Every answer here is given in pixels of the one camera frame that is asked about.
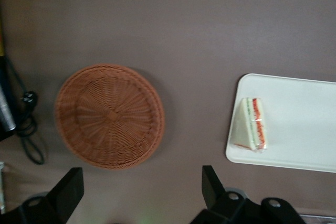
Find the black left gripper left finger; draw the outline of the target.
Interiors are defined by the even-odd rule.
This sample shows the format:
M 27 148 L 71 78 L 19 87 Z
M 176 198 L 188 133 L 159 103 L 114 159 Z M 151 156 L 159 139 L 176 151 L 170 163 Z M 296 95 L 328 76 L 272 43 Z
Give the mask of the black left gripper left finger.
M 83 195 L 83 170 L 71 168 L 50 192 L 19 207 L 22 223 L 67 223 Z

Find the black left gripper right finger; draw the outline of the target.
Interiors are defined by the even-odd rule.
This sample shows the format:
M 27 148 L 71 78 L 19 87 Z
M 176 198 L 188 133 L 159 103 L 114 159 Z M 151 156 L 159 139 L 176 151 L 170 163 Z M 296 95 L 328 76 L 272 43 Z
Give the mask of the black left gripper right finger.
M 202 195 L 206 208 L 191 223 L 240 223 L 245 199 L 226 190 L 211 165 L 202 167 Z

